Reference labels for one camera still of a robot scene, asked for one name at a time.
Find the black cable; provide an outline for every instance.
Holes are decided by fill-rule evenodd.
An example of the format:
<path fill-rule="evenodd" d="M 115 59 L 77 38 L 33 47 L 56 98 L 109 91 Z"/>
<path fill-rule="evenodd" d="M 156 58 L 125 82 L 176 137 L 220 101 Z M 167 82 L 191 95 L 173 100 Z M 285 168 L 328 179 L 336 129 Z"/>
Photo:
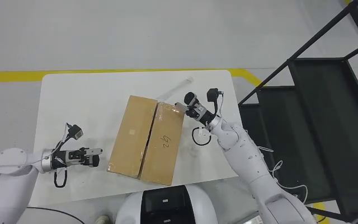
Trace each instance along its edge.
<path fill-rule="evenodd" d="M 59 212 L 59 213 L 65 214 L 67 216 L 70 216 L 70 217 L 74 218 L 75 220 L 78 220 L 78 222 L 84 224 L 84 222 L 82 220 L 80 220 L 79 218 L 77 218 L 76 216 L 74 216 L 72 214 L 69 214 L 67 212 L 60 211 L 60 210 L 51 209 L 51 208 L 41 208 L 41 207 L 27 207 L 27 208 L 47 210 L 47 211 L 52 211 L 52 212 Z"/>
<path fill-rule="evenodd" d="M 55 184 L 55 186 L 57 188 L 63 188 L 63 187 L 66 186 L 66 182 L 67 182 L 67 170 L 65 170 L 65 179 L 64 179 L 63 184 L 61 186 L 59 186 L 57 184 L 57 171 L 55 171 L 55 173 L 54 173 L 54 184 Z"/>
<path fill-rule="evenodd" d="M 194 128 L 194 129 L 191 131 L 192 140 L 193 140 L 193 141 L 195 142 L 195 144 L 197 144 L 198 146 L 206 146 L 206 145 L 209 144 L 210 141 L 211 141 L 211 135 L 210 135 L 210 137 L 209 137 L 208 142 L 206 142 L 206 143 L 204 143 L 204 144 L 199 144 L 199 143 L 197 143 L 197 142 L 195 141 L 195 138 L 194 138 L 194 131 L 197 130 L 197 129 L 199 129 L 199 127 L 196 127 L 196 128 Z"/>
<path fill-rule="evenodd" d="M 318 222 L 322 222 L 323 220 L 326 219 L 326 216 L 324 216 L 321 220 L 319 220 Z"/>
<path fill-rule="evenodd" d="M 214 117 L 215 117 L 218 112 L 218 101 L 217 100 L 214 101 L 214 109 L 215 109 L 215 113 L 214 113 Z"/>

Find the cardboard box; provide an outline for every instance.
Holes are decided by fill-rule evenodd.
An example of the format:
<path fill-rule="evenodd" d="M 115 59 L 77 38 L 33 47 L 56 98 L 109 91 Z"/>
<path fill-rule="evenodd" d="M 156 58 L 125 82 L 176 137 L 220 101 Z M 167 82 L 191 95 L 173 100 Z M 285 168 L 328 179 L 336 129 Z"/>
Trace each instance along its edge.
<path fill-rule="evenodd" d="M 129 97 L 107 171 L 138 177 L 156 107 L 156 100 Z"/>
<path fill-rule="evenodd" d="M 175 106 L 130 96 L 107 171 L 171 185 L 183 119 Z"/>
<path fill-rule="evenodd" d="M 175 106 L 158 103 L 141 180 L 171 185 L 177 159 L 184 113 Z"/>

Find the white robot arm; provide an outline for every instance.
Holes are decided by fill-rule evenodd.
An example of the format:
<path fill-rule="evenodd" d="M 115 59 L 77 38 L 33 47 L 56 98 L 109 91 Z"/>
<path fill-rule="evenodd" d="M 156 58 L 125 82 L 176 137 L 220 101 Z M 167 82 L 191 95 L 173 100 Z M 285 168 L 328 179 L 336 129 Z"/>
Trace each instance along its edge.
<path fill-rule="evenodd" d="M 83 135 L 77 125 L 68 125 L 68 135 L 54 149 L 45 149 L 30 154 L 19 148 L 9 148 L 0 152 L 0 223 L 15 224 L 26 209 L 34 190 L 38 173 L 54 171 L 61 167 L 85 165 L 96 167 L 99 164 L 100 148 L 80 148 L 61 151 L 60 148 L 71 138 Z"/>
<path fill-rule="evenodd" d="M 270 175 L 260 150 L 243 127 L 238 123 L 228 123 L 216 114 L 219 94 L 222 92 L 217 88 L 208 91 L 208 101 L 214 102 L 214 114 L 202 106 L 192 92 L 185 96 L 187 106 L 179 102 L 176 106 L 217 136 L 230 166 L 248 184 L 265 224 L 316 223 L 305 205 L 280 188 L 277 180 Z"/>

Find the gray floor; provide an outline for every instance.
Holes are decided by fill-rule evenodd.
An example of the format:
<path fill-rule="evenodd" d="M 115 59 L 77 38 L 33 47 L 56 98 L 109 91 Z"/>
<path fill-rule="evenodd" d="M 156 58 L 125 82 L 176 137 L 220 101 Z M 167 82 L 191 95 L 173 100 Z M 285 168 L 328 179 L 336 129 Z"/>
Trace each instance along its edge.
<path fill-rule="evenodd" d="M 340 0 L 1 1 L 0 71 L 231 67 L 264 79 L 341 9 Z M 348 18 L 303 56 L 339 57 L 357 46 L 357 27 Z M 350 62 L 358 74 L 358 57 Z M 243 78 L 233 82 L 238 100 L 253 89 Z M 269 82 L 291 84 L 288 70 Z M 0 83 L 0 149 L 33 150 L 40 87 Z M 238 178 L 199 185 L 213 200 L 219 223 L 235 223 L 256 208 Z M 104 213 L 114 218 L 124 198 L 52 208 L 92 223 Z M 49 222 L 77 223 L 32 210 L 19 223 Z"/>

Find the yellow floor line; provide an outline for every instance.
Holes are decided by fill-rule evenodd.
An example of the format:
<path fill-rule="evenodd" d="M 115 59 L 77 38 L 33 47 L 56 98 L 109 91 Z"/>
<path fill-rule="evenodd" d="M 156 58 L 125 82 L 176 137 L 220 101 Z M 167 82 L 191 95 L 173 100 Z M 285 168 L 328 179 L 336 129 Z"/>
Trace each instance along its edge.
<path fill-rule="evenodd" d="M 314 203 L 313 208 L 320 209 L 320 210 L 326 210 L 323 202 Z M 317 220 L 322 220 L 323 218 L 324 218 L 324 216 L 317 216 Z M 325 218 L 319 224 L 329 224 L 329 218 Z"/>
<path fill-rule="evenodd" d="M 243 77 L 248 82 L 257 86 L 261 80 L 256 78 L 253 74 L 242 68 L 222 68 L 228 70 L 232 77 Z M 68 70 L 68 71 L 15 71 L 15 72 L 1 72 L 0 82 L 34 82 L 41 81 L 47 74 L 61 74 L 61 73 L 109 73 L 109 72 L 158 72 L 158 71 L 198 71 L 198 70 L 221 70 L 210 68 L 194 68 L 194 69 L 113 69 L 113 70 Z"/>

